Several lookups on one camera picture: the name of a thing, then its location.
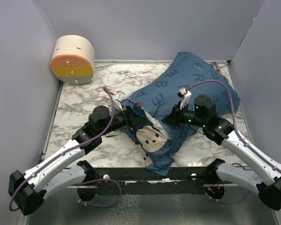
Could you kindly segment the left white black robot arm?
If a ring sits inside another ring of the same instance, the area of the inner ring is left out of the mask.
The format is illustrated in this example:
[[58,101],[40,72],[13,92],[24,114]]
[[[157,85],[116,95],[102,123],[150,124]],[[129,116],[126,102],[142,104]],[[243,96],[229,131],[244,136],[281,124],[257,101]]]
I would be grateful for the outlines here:
[[95,172],[89,163],[79,162],[69,172],[63,172],[63,169],[99,146],[104,134],[121,128],[136,131],[146,121],[129,106],[119,112],[97,106],[85,125],[60,150],[33,168],[25,172],[16,170],[9,176],[9,210],[14,211],[12,205],[16,204],[26,216],[35,212],[45,198],[58,189],[78,183],[91,184]]

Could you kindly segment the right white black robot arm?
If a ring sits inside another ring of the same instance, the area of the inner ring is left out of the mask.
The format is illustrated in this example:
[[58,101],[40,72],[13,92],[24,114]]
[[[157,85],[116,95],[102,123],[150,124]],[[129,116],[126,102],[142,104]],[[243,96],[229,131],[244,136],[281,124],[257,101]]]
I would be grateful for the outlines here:
[[206,171],[206,179],[210,183],[222,180],[237,184],[258,195],[267,207],[281,209],[281,164],[244,138],[235,125],[219,117],[210,97],[196,97],[193,111],[182,100],[162,121],[175,128],[183,124],[202,128],[205,137],[229,150],[250,167],[250,171],[236,169],[217,159]]

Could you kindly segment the white pillow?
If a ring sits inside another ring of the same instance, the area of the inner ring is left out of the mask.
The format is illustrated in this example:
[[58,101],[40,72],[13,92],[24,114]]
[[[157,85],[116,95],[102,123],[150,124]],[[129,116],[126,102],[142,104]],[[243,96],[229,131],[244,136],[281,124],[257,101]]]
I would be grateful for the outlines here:
[[145,113],[147,119],[153,124],[153,126],[154,126],[157,130],[159,130],[159,132],[160,132],[163,136],[165,136],[167,139],[170,140],[170,136],[168,135],[168,133],[166,132],[166,130],[163,128],[163,126],[161,125],[161,123],[160,123],[157,119],[153,118],[147,111],[144,110],[144,113]]

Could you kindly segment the blue cartoon print pillowcase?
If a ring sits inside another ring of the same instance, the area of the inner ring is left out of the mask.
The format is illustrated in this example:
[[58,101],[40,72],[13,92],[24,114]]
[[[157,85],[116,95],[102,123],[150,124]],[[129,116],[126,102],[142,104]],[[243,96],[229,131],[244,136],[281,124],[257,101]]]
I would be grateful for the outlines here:
[[240,105],[240,97],[228,79],[192,52],[178,52],[162,75],[122,100],[123,106],[146,119],[136,131],[125,132],[140,148],[146,168],[161,176],[168,174],[173,154],[198,129],[187,124],[174,128],[162,121],[180,103],[177,93],[181,88],[190,89],[193,98],[209,96],[219,116],[236,111]]

